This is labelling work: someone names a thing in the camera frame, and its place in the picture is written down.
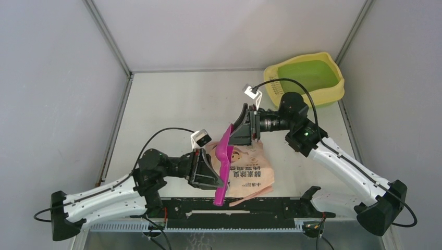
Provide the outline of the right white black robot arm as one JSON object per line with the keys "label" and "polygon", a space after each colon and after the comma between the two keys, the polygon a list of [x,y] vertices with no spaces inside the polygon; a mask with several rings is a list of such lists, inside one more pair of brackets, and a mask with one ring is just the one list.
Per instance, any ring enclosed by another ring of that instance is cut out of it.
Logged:
{"label": "right white black robot arm", "polygon": [[308,118],[308,110],[296,92],[285,93],[277,111],[243,104],[229,143],[249,146],[262,132],[287,131],[285,140],[295,152],[325,167],[354,192],[350,196],[312,187],[301,202],[302,212],[309,217],[327,212],[355,218],[369,233],[383,236],[406,207],[407,186],[400,180],[388,181],[347,154]]}

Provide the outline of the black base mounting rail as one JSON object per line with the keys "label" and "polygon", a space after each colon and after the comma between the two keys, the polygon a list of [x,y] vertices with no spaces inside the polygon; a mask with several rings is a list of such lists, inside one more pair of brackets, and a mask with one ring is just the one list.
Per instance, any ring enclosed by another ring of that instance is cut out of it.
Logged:
{"label": "black base mounting rail", "polygon": [[289,220],[321,220],[335,214],[317,211],[306,198],[258,197],[230,207],[228,198],[223,206],[213,205],[212,198],[162,198],[163,206],[150,213],[152,220],[176,226],[287,226]]}

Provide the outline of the pink cat litter bag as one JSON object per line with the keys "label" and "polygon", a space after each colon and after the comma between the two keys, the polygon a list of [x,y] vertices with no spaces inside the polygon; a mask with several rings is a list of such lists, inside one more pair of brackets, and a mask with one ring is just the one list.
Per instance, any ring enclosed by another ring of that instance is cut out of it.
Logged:
{"label": "pink cat litter bag", "polygon": [[228,197],[238,198],[229,202],[230,207],[268,194],[273,191],[274,169],[264,156],[261,141],[251,146],[234,146],[231,154],[228,181],[215,191],[214,205],[222,206]]}

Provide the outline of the yellow green litter box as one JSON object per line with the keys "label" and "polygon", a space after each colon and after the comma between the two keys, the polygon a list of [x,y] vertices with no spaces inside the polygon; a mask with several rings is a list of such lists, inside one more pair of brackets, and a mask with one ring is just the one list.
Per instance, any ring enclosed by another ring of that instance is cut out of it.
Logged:
{"label": "yellow green litter box", "polygon": [[281,78],[301,83],[317,107],[339,101],[345,94],[343,75],[328,52],[296,56],[264,70],[264,81]]}

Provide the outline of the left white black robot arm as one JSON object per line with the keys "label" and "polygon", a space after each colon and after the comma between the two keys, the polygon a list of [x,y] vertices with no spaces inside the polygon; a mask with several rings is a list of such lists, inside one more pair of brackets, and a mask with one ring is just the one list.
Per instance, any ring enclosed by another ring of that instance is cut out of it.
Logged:
{"label": "left white black robot arm", "polygon": [[157,217],[164,211],[159,190],[165,177],[187,180],[194,188],[216,190],[224,181],[213,169],[210,155],[194,149],[180,157],[169,157],[157,149],[148,149],[137,161],[137,168],[114,182],[94,189],[51,195],[53,241],[76,236],[94,224],[130,216]]}

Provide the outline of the magenta plastic scoop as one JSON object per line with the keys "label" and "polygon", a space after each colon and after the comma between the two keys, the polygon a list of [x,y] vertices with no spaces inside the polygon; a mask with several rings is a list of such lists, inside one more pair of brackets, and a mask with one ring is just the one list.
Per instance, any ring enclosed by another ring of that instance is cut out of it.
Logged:
{"label": "magenta plastic scoop", "polygon": [[215,148],[215,157],[220,162],[219,177],[223,182],[222,186],[218,187],[215,191],[213,204],[218,207],[223,206],[228,189],[229,172],[234,149],[234,147],[229,144],[232,132],[233,124],[230,124]]}

